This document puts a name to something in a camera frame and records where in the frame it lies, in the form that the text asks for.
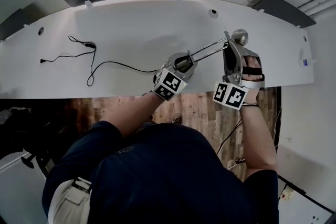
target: dark blue shirt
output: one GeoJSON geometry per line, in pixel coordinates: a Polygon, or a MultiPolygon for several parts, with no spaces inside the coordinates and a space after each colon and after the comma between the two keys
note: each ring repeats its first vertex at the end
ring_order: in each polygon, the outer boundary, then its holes
{"type": "Polygon", "coordinates": [[[112,124],[94,124],[51,170],[46,213],[56,188],[78,176],[92,182],[89,223],[279,222],[276,172],[242,183],[200,132],[181,125],[157,124],[124,139],[112,124]]]}

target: forearm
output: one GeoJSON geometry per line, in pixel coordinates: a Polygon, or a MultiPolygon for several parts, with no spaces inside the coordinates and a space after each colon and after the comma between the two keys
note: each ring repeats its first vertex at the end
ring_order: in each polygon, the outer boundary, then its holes
{"type": "Polygon", "coordinates": [[[260,109],[243,106],[240,114],[244,128],[244,157],[247,168],[251,169],[249,174],[262,169],[276,170],[276,150],[260,109]]]}
{"type": "Polygon", "coordinates": [[[163,103],[163,99],[150,92],[131,102],[120,104],[101,120],[113,124],[123,137],[134,133],[163,103]]]}

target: hand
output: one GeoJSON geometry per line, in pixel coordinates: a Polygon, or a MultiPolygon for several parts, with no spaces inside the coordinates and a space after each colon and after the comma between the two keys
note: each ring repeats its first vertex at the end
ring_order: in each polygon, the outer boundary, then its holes
{"type": "MultiPolygon", "coordinates": [[[[242,57],[241,60],[242,60],[242,63],[243,63],[243,67],[261,68],[261,66],[260,66],[256,57],[246,56],[246,57],[242,57]]],[[[255,75],[243,74],[242,78],[244,80],[249,80],[249,81],[260,81],[262,79],[262,75],[255,76],[255,75]]],[[[259,92],[259,88],[249,89],[248,93],[245,97],[244,102],[245,103],[256,103],[258,92],[259,92]]]]}

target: white table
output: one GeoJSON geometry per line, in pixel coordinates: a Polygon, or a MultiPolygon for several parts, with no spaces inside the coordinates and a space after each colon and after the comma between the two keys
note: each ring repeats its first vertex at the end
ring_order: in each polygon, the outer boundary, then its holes
{"type": "MultiPolygon", "coordinates": [[[[112,63],[101,66],[88,87],[92,55],[40,64],[41,58],[90,51],[68,35],[96,43],[93,67],[115,60],[154,70],[171,54],[196,51],[238,28],[247,30],[247,48],[260,55],[266,87],[313,83],[312,67],[298,63],[300,56],[311,57],[307,33],[281,19],[219,0],[109,0],[51,14],[1,42],[0,98],[110,97],[151,90],[153,74],[112,63]],[[219,17],[211,18],[209,9],[219,17]],[[45,30],[38,36],[41,27],[45,30]]],[[[223,73],[220,52],[199,62],[184,92],[212,91],[223,73]]]]}

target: black cord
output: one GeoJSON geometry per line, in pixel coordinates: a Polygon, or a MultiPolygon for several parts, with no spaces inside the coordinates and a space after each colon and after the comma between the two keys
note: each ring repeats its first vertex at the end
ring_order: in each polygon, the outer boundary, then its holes
{"type": "Polygon", "coordinates": [[[242,121],[241,119],[238,121],[237,125],[233,128],[233,130],[230,132],[230,134],[224,139],[224,141],[221,143],[221,145],[219,146],[219,150],[217,151],[217,156],[218,153],[221,151],[224,143],[231,137],[231,135],[235,132],[235,130],[237,130],[240,126],[242,125],[242,121]]]}
{"type": "Polygon", "coordinates": [[[85,54],[93,54],[93,58],[92,58],[92,63],[91,63],[91,67],[90,67],[90,71],[91,71],[91,75],[89,76],[88,80],[86,81],[86,85],[91,87],[94,83],[94,76],[93,74],[95,73],[95,71],[104,63],[116,63],[118,65],[121,65],[121,66],[124,66],[124,67],[128,67],[130,69],[133,69],[133,70],[136,70],[138,72],[143,72],[143,73],[153,73],[153,72],[156,72],[156,70],[152,70],[152,71],[144,71],[144,70],[140,70],[140,69],[137,69],[137,68],[134,68],[134,67],[131,67],[131,66],[128,66],[128,65],[125,65],[124,63],[120,63],[120,62],[115,62],[115,61],[105,61],[105,62],[102,62],[100,63],[95,69],[94,71],[92,70],[92,66],[93,66],[93,62],[94,62],[94,58],[96,56],[96,51],[97,51],[97,46],[96,44],[94,44],[93,42],[91,41],[80,41],[80,40],[77,40],[76,38],[74,38],[73,36],[68,36],[69,40],[70,41],[73,41],[73,42],[78,42],[78,43],[81,43],[83,44],[84,46],[88,47],[88,48],[92,48],[93,51],[90,51],[90,52],[84,52],[83,54],[79,54],[79,55],[75,55],[75,56],[68,56],[68,55],[60,55],[58,56],[55,60],[45,60],[45,59],[41,59],[40,60],[40,63],[43,63],[43,62],[55,62],[58,58],[60,57],[68,57],[68,58],[75,58],[75,57],[79,57],[79,56],[82,56],[82,55],[85,55],[85,54]]]}

